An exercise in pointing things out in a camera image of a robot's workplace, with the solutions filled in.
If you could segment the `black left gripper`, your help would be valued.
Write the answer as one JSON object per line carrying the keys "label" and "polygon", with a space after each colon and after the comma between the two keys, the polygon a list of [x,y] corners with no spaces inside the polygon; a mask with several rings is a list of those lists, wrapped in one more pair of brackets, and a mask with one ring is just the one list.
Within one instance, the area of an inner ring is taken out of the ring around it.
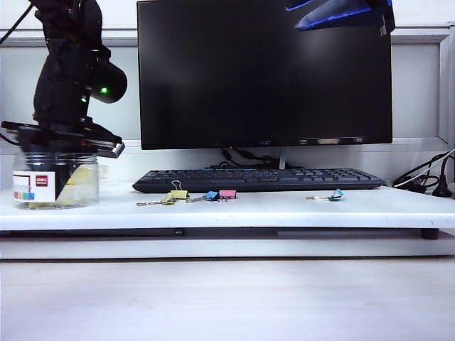
{"label": "black left gripper", "polygon": [[[119,153],[119,137],[83,117],[79,124],[39,126],[3,121],[24,153]],[[95,199],[95,154],[25,154],[28,171],[54,171],[57,200]]]}

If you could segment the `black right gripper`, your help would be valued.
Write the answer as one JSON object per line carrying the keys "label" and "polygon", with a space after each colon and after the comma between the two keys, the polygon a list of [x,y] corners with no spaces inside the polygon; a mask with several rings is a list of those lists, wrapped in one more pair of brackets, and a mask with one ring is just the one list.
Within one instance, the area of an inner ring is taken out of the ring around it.
{"label": "black right gripper", "polygon": [[303,16],[294,25],[298,31],[361,26],[368,24],[370,14],[380,35],[386,36],[395,29],[391,0],[369,0],[369,3],[367,1],[286,1],[287,11],[299,9],[302,10]]}

